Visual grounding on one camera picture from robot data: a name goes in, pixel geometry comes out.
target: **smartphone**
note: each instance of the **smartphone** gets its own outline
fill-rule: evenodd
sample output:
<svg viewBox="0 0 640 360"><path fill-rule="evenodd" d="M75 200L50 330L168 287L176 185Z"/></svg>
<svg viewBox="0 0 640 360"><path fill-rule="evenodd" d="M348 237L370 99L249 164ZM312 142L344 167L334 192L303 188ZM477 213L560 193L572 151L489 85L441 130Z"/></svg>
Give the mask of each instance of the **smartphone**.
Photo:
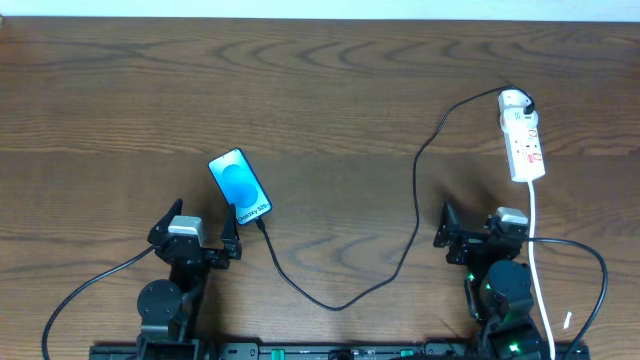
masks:
<svg viewBox="0 0 640 360"><path fill-rule="evenodd" d="M236 206L238 224L245 225L271 211L271 201L240 149L209 162L209 170L229 204Z"/></svg>

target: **black wire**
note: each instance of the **black wire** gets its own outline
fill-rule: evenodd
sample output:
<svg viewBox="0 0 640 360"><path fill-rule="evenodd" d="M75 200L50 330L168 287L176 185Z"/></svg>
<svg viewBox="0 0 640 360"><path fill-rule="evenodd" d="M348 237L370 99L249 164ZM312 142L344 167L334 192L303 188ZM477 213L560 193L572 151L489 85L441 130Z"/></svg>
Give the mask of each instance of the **black wire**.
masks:
<svg viewBox="0 0 640 360"><path fill-rule="evenodd" d="M58 317L58 315L60 314L60 312L62 311L62 309L64 309L65 306L67 306L67 304L69 304L69 302L71 300L73 300L73 298L75 298L76 296L78 296L78 294L80 294L82 292L82 290L88 288L90 285L102 280L103 278L114 274L126 267L128 267L129 265L135 263L136 261L142 259L143 257L145 257L145 255L147 255L148 253L151 252L151 250L153 250L154 247L150 246L148 249L146 249L145 251L141 252L140 254L136 255L134 258L132 258L131 260L118 265L116 267L114 267L111 270L108 270L106 272L103 272L102 274L94 277L93 279L87 281L86 283L80 285L79 288L75 289L71 294L69 294L69 296L67 296L66 299L64 299L64 301L62 303L60 303L60 305L58 305L58 308L53 312L53 314L51 314L51 317L49 318L49 321L47 321L47 325L44 327L44 331L42 332L42 357L44 358L44 360L50 360L49 357L49 347L47 346L47 340L49 338L49 332L51 331L51 327L53 326L53 322L56 320L56 318Z"/></svg>
<svg viewBox="0 0 640 360"><path fill-rule="evenodd" d="M532 239L529 239L529 241L549 243L549 244L571 245L571 246L579 247L580 249L583 249L591 253L591 255L595 256L595 258L598 259L598 262L600 263L600 268L602 269L602 288L600 290L600 296L598 296L598 301L596 302L596 306L594 306L593 311L591 311L591 315L589 315L587 322L584 324L584 326L582 327L578 335L576 335L575 339L573 339L573 341L569 345L569 348L567 349L567 352L562 357L563 360L566 360L568 356L570 356L570 354L576 349L576 347L582 340L582 337L587 332L587 330L589 330L589 327L591 326L593 321L596 319L596 316L600 312L600 308L602 307L602 302L604 301L604 297L607 294L607 286L609 285L609 271L607 270L607 264L605 263L602 255L600 255L597 251L579 242L575 242L571 240L563 240L563 239L551 239L551 238L532 238Z"/></svg>
<svg viewBox="0 0 640 360"><path fill-rule="evenodd" d="M296 285L291 279L289 279L289 277L284 273L284 271L282 271L282 268L280 267L280 263L278 262L278 259L276 257L276 253L273 250L273 246L271 245L271 241L269 240L269 235L267 235L267 229L264 225L264 222L262 221L262 219L258 219L256 220L256 224L258 225L258 228L260 229L260 231L262 231L262 233L264 234L264 238L267 241L267 246L269 247L269 252L271 253L271 258L273 259L273 265L275 265L276 270L278 270L278 273L280 274L280 276L282 276L282 278L289 284L291 285L291 287L293 287L294 289L296 289L300 294L302 294L302 296L306 297L309 301L311 301L312 303L320 306L323 309L329 310L329 311L342 311L346 308L348 308L349 306L355 304L358 300L362 299L363 297L365 297L366 295L368 295L369 293L387 285L388 283L392 282L393 280L395 280L395 278L398 276L398 274L400 273L400 269L402 268L402 265L404 264L404 260L407 257L407 254L409 253L409 249L411 249L411 245L413 245L413 240L415 240L416 238L416 234L418 233L418 228L420 227L420 210L418 208L418 196L417 196L417 185L416 185L416 169L417 169L417 165L418 165L418 158L420 157L420 155L422 154L422 152L424 151L424 149L429 146L429 144L431 144L431 142L436 138L436 136L438 136L438 134L440 133L440 130L442 130L442 127L444 126L444 122L447 120L447 117L449 117L449 114L455 110L456 108L458 108L461 105L464 105L470 101L473 101L479 97L483 97L485 95L489 95L495 92L499 92L499 91L505 91L505 90L519 90L522 93L526 94L526 96L529 98L529 100L531 101L531 104L529 104L527 106L528 109L530 109L533 112L534 109L534 102L533 102L533 98L531 98L531 96L529 96L525 91L523 91L522 89L513 86L513 85L506 85L506 86L501 86L495 89L491 89L491 90L487 90L483 93L474 95L468 99L462 100L461 102L453 105L451 108L449 108L449 110L447 110L447 112L444 114L444 116L442 117L442 120L440 120L440 124L438 125L438 127L436 128L436 131L433 133L433 135L431 135L431 137L429 137L427 139L427 141L425 141L424 144L422 144L422 146L420 147L420 150L418 150L418 152L416 153L416 156L413 159L413 172L412 172L412 186L413 186L413 206L415 207L415 212L416 212L416 226L413 229L413 233L411 234L411 237L409 238L409 242L407 243L406 248L404 249L404 252L402 253L402 257L400 258L400 261L398 262L398 267L396 268L396 271L393 273L393 275L391 275L390 278L388 278L387 280L382 281L381 283L374 285L372 287L370 287L369 289L363 291L362 293L360 293L360 295L356 296L355 298L353 298L351 301L349 301L348 303L342 305L342 306L329 306L326 304L321 303L320 301L316 300L315 298L313 298L313 296L307 294L304 290L302 290L300 287L298 287L298 285Z"/></svg>

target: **wood grain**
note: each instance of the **wood grain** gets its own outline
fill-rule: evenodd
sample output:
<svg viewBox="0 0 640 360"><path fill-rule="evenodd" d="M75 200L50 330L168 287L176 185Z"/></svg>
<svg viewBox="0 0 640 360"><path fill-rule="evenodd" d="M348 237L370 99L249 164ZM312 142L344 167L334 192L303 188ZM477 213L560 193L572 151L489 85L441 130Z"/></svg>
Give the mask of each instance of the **wood grain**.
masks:
<svg viewBox="0 0 640 360"><path fill-rule="evenodd" d="M266 222L285 271L322 301L344 303L393 272L414 224L413 154L443 112L514 82L534 95L541 118L538 233L589 244L610 267L609 295L586 336L593 358L637 359L638 30L8 19L0 29L0 358L38 358L58 303L145 248L177 197L214 241L225 206L206 164L237 146L274 203ZM509 180L496 112L492 97L459 109L420 160L422 225L393 284L326 312L281 281L257 229L243 227L243 259L212 275L200 331L279 342L477 331L464 269L447 265L431 241L444 199L475 225L497 206L527 208L526 187ZM554 334L571 339L595 302L599 268L574 249L538 253ZM139 290L167 275L150 256L87 290L57 320L52 357L133 341Z"/></svg>

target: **electrical outlet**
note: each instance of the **electrical outlet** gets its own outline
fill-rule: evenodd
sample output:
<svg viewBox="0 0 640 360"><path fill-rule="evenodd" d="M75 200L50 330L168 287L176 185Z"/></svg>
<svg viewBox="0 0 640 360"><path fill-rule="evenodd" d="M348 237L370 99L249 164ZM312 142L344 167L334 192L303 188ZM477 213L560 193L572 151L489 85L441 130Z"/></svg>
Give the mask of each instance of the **electrical outlet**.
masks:
<svg viewBox="0 0 640 360"><path fill-rule="evenodd" d="M538 135L538 114L525 114L530 103L520 91L507 90L498 97L500 127L507 145L507 158L511 180L533 181L545 174L542 149Z"/></svg>

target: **white wall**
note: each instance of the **white wall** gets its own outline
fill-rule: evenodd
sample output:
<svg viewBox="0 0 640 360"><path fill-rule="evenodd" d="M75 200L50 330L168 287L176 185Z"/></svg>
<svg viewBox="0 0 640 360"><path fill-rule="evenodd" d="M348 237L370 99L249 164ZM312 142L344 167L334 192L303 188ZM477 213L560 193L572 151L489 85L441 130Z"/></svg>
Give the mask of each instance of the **white wall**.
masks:
<svg viewBox="0 0 640 360"><path fill-rule="evenodd" d="M1 0L5 16L640 21L640 0Z"/></svg>

